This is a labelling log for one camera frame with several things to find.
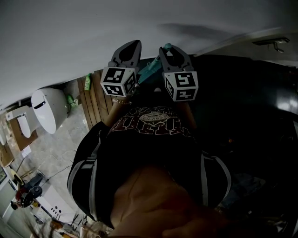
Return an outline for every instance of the person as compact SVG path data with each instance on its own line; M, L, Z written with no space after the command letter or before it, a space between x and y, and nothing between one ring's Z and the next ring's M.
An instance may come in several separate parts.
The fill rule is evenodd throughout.
M174 103L160 88L118 97L80 143L68 191L85 214L114 229L111 237L268 236L214 210L226 190L216 164L216 185L203 205L197 137L189 104Z
M44 174L38 170L36 175L28 183L21 185L18 182L18 191L15 195L16 201L11 201L11 207L14 210L17 210L19 207L28 207L33 199L41 195L42 188L39 187L39 184L44 178Z

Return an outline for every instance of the cable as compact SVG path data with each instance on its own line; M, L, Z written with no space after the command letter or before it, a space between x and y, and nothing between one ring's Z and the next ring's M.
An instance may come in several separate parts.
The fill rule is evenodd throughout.
M42 186L44 186L52 177L54 177L54 176L56 176L58 173L60 173L60 172L62 172L62 171L64 171L64 170L66 170L67 168L69 168L70 166L72 166L72 165L69 165L69 166L67 166L66 168L64 168L64 169L62 169L61 171L59 171L59 172L57 172L56 174L54 174L53 176L51 176L51 177L49 177L46 181L45 181L45 183L42 185Z

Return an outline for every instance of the tiled floor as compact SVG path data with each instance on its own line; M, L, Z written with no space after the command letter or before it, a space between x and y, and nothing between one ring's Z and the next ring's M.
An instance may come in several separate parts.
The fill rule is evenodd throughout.
M76 80L68 82L64 92L76 98L79 95ZM55 175L72 164L75 151L87 133L87 123L82 105L71 110L69 117L55 134L49 134L42 127L39 127L37 129L38 139L30 145L32 152L25 157L18 174L22 175L35 167L45 174L46 179ZM11 166L16 170L23 160L23 156L21 152L13 148L12 152L15 160ZM53 185L60 196L74 211L77 211L78 207L71 199L67 190L69 171L70 167L55 175L48 183Z

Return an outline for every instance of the white ceiling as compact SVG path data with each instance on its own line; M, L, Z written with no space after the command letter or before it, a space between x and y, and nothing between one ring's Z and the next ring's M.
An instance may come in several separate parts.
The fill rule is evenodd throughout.
M235 36L298 27L296 0L0 0L0 109L101 69L141 40L197 53Z

